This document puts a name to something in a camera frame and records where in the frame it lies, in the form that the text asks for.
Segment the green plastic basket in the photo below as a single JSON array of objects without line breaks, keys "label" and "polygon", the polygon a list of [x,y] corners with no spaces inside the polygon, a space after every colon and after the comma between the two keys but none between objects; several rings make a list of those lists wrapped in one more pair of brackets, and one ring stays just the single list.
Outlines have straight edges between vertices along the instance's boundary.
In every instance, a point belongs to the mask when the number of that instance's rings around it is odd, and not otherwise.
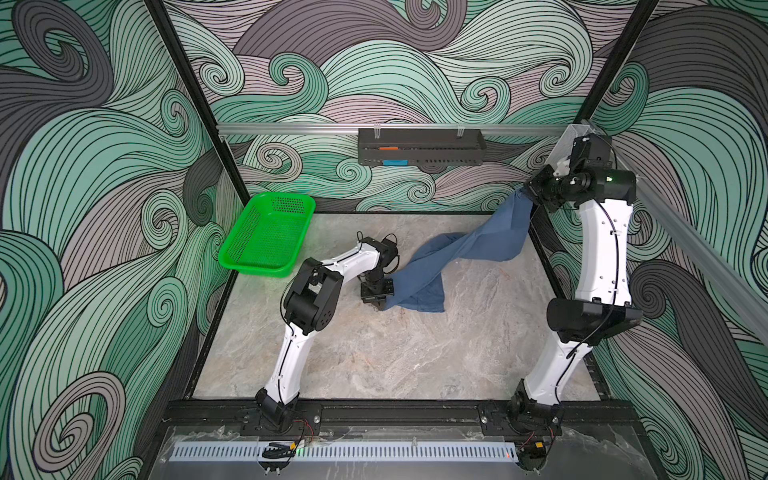
[{"label": "green plastic basket", "polygon": [[315,208],[315,200],[303,194],[265,192],[254,196],[219,251],[220,265],[252,276],[288,276]]}]

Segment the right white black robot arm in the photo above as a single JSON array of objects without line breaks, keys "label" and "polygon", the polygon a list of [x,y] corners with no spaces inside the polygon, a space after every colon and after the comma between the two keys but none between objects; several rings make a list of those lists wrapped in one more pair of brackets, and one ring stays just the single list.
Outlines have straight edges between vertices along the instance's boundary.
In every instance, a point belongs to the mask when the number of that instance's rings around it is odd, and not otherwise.
[{"label": "right white black robot arm", "polygon": [[562,416],[561,390],[577,364],[602,340],[637,326],[627,277],[628,229],[636,200],[636,177],[625,170],[580,167],[560,174],[547,165],[527,183],[547,210],[572,205],[583,228],[582,261],[575,293],[555,298],[546,310],[551,331],[532,371],[512,397],[515,423],[555,424]]}]

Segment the blue t-shirt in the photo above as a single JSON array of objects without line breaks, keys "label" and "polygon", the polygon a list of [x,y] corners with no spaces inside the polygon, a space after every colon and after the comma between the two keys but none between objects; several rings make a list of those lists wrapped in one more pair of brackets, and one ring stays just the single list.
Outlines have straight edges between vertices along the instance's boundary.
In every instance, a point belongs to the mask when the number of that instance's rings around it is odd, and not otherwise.
[{"label": "blue t-shirt", "polygon": [[394,294],[383,309],[395,307],[423,312],[445,311],[442,271],[456,260],[505,262],[525,244],[533,208],[521,192],[510,195],[481,226],[471,232],[444,233],[424,243],[409,263],[390,276]]}]

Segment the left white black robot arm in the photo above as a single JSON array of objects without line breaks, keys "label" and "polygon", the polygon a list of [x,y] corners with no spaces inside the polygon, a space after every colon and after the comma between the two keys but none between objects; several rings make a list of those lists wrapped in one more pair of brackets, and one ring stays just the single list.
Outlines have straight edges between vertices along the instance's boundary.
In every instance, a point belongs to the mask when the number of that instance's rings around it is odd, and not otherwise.
[{"label": "left white black robot arm", "polygon": [[262,414],[272,425],[281,430],[290,426],[314,337],[333,319],[342,288],[358,279],[362,302],[382,309],[394,295],[393,280],[385,268],[398,263],[394,235],[381,240],[360,237],[345,253],[302,263],[281,300],[285,331],[278,360],[269,381],[256,394]]}]

